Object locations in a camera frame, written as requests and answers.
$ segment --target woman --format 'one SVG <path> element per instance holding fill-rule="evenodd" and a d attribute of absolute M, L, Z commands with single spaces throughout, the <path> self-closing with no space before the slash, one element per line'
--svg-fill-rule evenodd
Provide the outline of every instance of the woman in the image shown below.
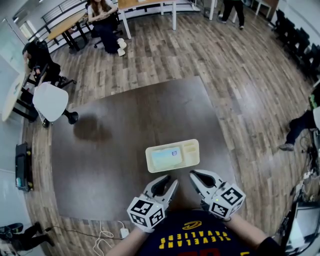
<path fill-rule="evenodd" d="M 118 53 L 125 55 L 127 44 L 122 38 L 117 37 L 113 31 L 117 28 L 116 18 L 111 15 L 117 11 L 117 7 L 111 0 L 90 0 L 88 7 L 89 22 L 99 33 L 105 51 L 109 54 Z"/>
<path fill-rule="evenodd" d="M 36 222 L 33 226 L 26 229 L 23 234 L 13 233 L 10 239 L 5 237 L 0 238 L 0 255 L 2 253 L 4 253 L 4 255 L 6 255 L 6 253 L 19 255 L 18 252 L 29 251 L 44 242 L 49 243 L 52 247 L 55 246 L 47 234 L 34 237 L 37 232 L 40 234 L 43 233 L 39 222 Z"/>

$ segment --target dark pants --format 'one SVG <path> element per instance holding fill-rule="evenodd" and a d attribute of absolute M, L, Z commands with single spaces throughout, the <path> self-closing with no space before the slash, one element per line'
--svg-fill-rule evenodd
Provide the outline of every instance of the dark pants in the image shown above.
<path fill-rule="evenodd" d="M 17 251 L 29 251 L 42 244 L 43 242 L 48 242 L 49 237 L 47 235 L 33 237 L 37 233 L 37 231 L 37 226 L 31 226 L 26 229 L 23 234 L 15 234 L 13 238 L 16 242 L 19 243 L 14 246 L 15 248 L 18 247 L 16 248 L 16 250 L 18 249 Z"/>
<path fill-rule="evenodd" d="M 224 12 L 222 20 L 224 22 L 228 20 L 233 7 L 238 14 L 239 26 L 243 26 L 245 24 L 244 4 L 240 0 L 224 0 Z"/>
<path fill-rule="evenodd" d="M 99 33 L 105 51 L 109 54 L 115 54 L 120 48 L 119 44 L 117 43 L 119 37 L 114 34 L 114 21 L 108 19 L 109 18 L 106 18 L 105 20 L 101 20 L 101 22 L 95 23 L 94 29 Z"/>
<path fill-rule="evenodd" d="M 311 110 L 307 110 L 299 118 L 293 119 L 290 123 L 290 132 L 286 136 L 286 142 L 289 144 L 295 144 L 296 139 L 304 129 L 314 129 L 316 127 L 314 114 Z"/>

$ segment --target wooden floor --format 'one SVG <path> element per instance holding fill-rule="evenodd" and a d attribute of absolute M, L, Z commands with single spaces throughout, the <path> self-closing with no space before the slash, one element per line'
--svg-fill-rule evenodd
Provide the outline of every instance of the wooden floor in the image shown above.
<path fill-rule="evenodd" d="M 294 152 L 277 146 L 285 141 L 286 124 L 307 108 L 311 86 L 288 60 L 267 22 L 248 9 L 245 17 L 243 31 L 231 22 L 220 24 L 194 13 L 178 14 L 176 31 L 170 15 L 136 18 L 129 21 L 132 40 L 126 41 L 124 57 L 93 48 L 98 39 L 76 55 L 65 46 L 52 57 L 66 77 L 78 82 L 66 89 L 70 109 L 137 87 L 200 76 L 219 118 L 237 183 L 247 196 L 241 214 L 272 235 L 291 205 L 290 191 L 306 159 L 299 142 Z M 31 219 L 45 227 L 98 235 L 98 221 L 58 214 L 52 129 L 42 128 L 39 121 L 26 122 L 24 138 L 33 150 L 35 191 L 25 196 Z M 120 223 L 102 226 L 119 237 Z M 94 255 L 92 237 L 58 229 L 51 234 L 56 246 L 44 247 L 48 255 Z"/>

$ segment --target person's leg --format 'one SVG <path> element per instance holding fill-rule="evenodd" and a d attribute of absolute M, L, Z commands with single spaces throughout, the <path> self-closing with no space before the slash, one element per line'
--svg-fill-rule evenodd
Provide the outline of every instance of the person's leg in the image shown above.
<path fill-rule="evenodd" d="M 24 241 L 21 241 L 21 244 L 22 244 L 22 247 L 23 247 L 24 251 L 29 251 L 29 250 L 37 247 L 38 245 L 40 245 L 40 244 L 42 244 L 44 242 L 48 242 L 51 246 L 55 246 L 53 241 L 46 234 L 45 235 L 36 236 L 36 237 L 31 238 L 31 239 L 25 239 Z"/>
<path fill-rule="evenodd" d="M 232 7 L 234 7 L 234 1 L 232 0 L 224 0 L 224 11 L 222 21 L 226 22 L 230 16 Z"/>
<path fill-rule="evenodd" d="M 304 129 L 316 128 L 314 114 L 312 111 L 307 110 L 299 118 L 293 119 L 290 123 L 290 132 L 286 136 L 285 144 L 279 148 L 285 151 L 293 151 L 296 139 Z"/>
<path fill-rule="evenodd" d="M 113 33 L 112 24 L 97 24 L 94 28 L 99 33 L 106 52 L 109 54 L 117 53 L 120 46 L 117 43 L 118 37 Z"/>
<path fill-rule="evenodd" d="M 234 8 L 239 18 L 239 27 L 245 25 L 244 4 L 242 1 L 234 1 Z"/>

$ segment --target wooden table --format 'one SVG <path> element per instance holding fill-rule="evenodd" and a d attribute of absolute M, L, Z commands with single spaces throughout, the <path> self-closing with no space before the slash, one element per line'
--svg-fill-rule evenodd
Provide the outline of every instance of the wooden table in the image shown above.
<path fill-rule="evenodd" d="M 156 5 L 160 4 L 161 15 L 164 15 L 164 4 L 172 3 L 172 29 L 177 28 L 177 4 L 175 0 L 145 0 L 143 2 L 138 2 L 138 0 L 118 0 L 118 10 L 122 16 L 123 24 L 128 39 L 131 39 L 130 30 L 127 23 L 126 11 L 129 9 L 134 9 L 142 6 Z"/>
<path fill-rule="evenodd" d="M 74 126 L 60 118 L 52 127 L 52 177 L 62 216 L 128 220 L 133 197 L 165 174 L 180 182 L 173 210 L 200 207 L 190 170 L 212 170 L 235 182 L 224 135 L 198 76 L 115 94 L 75 110 Z M 148 172 L 146 148 L 190 139 L 199 141 L 199 165 Z"/>
<path fill-rule="evenodd" d="M 79 21 L 85 16 L 86 12 L 87 12 L 86 10 L 81 10 L 81 11 L 77 12 L 76 14 L 70 16 L 69 18 L 61 21 L 57 26 L 55 26 L 52 29 L 52 31 L 48 35 L 47 39 L 49 41 L 51 41 L 51 40 L 55 39 L 56 37 L 62 35 L 63 38 L 65 39 L 65 41 L 67 42 L 67 44 L 70 46 L 71 53 L 74 52 L 72 50 L 76 50 L 78 52 L 81 49 L 83 49 L 86 46 L 86 44 L 88 43 L 88 39 L 87 39 L 85 33 L 83 32 Z M 73 39 L 73 37 L 69 33 L 68 30 L 71 29 L 74 25 L 76 25 L 76 27 L 78 28 L 78 30 L 84 40 L 84 44 L 78 45 L 77 42 Z"/>
<path fill-rule="evenodd" d="M 21 101 L 19 98 L 20 91 L 27 92 L 23 88 L 25 84 L 25 73 L 22 72 L 19 74 L 19 76 L 14 80 L 13 84 L 11 85 L 9 92 L 6 96 L 5 103 L 2 110 L 2 121 L 5 122 L 10 114 L 13 112 L 17 113 L 18 115 L 28 119 L 29 121 L 33 122 L 36 120 L 38 116 L 38 112 L 33 106 L 30 106 L 23 101 Z M 20 104 L 22 107 L 26 108 L 30 114 L 26 114 L 19 109 L 15 108 L 16 103 Z"/>

